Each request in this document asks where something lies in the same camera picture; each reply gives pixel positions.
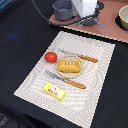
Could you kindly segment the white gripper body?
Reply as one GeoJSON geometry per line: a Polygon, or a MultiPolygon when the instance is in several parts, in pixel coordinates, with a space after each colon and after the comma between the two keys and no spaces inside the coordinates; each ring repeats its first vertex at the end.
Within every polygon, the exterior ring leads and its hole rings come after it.
{"type": "Polygon", "coordinates": [[[78,12],[77,27],[82,28],[84,25],[93,25],[96,23],[97,0],[71,0],[78,12]]]}

